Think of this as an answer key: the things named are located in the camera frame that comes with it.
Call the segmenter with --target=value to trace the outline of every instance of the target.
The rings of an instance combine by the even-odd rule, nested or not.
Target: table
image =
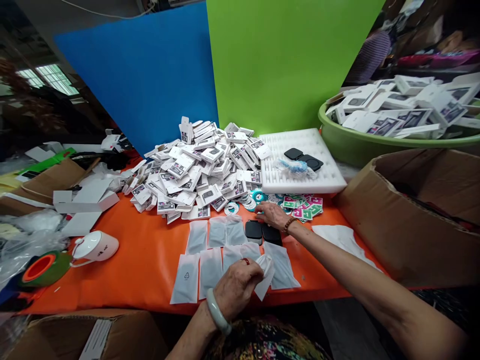
[[[77,310],[114,307],[138,308],[153,312],[192,315],[198,304],[170,305],[180,254],[185,253],[190,232],[189,221],[178,219],[167,225],[154,210],[138,213],[131,195],[119,194],[120,201],[100,217],[94,230],[118,239],[120,246],[110,259],[70,268],[24,314],[57,314]],[[305,226],[345,225],[342,214],[323,196],[324,213]],[[255,215],[240,205],[243,222]],[[212,217],[225,216],[212,210]],[[366,256],[385,272],[370,250],[355,234]],[[268,291],[263,302],[252,296],[249,307],[270,307],[309,301],[348,297],[350,294],[293,237],[283,238],[293,274],[300,288]]]

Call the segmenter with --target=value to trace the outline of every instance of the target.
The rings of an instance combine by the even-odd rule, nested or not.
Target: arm
[[[290,218],[264,203],[257,218],[282,230]],[[455,359],[465,333],[446,316],[366,262],[340,249],[298,221],[288,232],[302,244],[388,330],[409,359]]]
[[[232,264],[213,290],[223,317],[231,322],[250,301],[255,286],[264,278],[262,268],[252,259]],[[200,359],[217,332],[206,301],[203,301],[166,360]]]

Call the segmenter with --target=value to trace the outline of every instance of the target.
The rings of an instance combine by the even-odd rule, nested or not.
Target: hand
[[[280,206],[267,201],[262,201],[260,205],[257,205],[254,212],[264,212],[264,214],[257,214],[256,218],[278,230],[283,230],[287,221],[290,219],[290,216],[288,216]]]
[[[213,289],[223,317],[231,322],[249,303],[252,292],[264,279],[264,271],[251,258],[234,262]]]

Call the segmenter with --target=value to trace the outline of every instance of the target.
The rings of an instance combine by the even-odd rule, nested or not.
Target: white foam tray
[[[260,135],[260,139],[272,152],[272,156],[261,161],[261,190],[265,194],[332,194],[347,186],[318,129],[265,134]],[[275,168],[277,159],[289,160],[284,152],[291,148],[297,148],[323,162],[323,166],[316,171],[316,179],[287,178]]]

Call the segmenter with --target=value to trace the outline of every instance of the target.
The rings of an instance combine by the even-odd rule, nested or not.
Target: person
[[[460,356],[467,335],[405,287],[310,231],[276,204],[263,201],[255,213],[259,213],[257,219],[303,245],[388,330],[408,359]],[[262,279],[263,271],[252,259],[242,259],[228,268],[213,290],[218,310],[227,322],[245,308]],[[236,321],[229,335],[219,335],[213,341],[218,333],[213,316],[208,302],[202,302],[167,359],[193,360],[203,355],[206,359],[328,359],[318,344],[274,320]]]
[[[375,70],[384,63],[392,46],[389,34],[382,31],[384,22],[385,13],[381,11],[358,52],[343,87],[368,84]]]

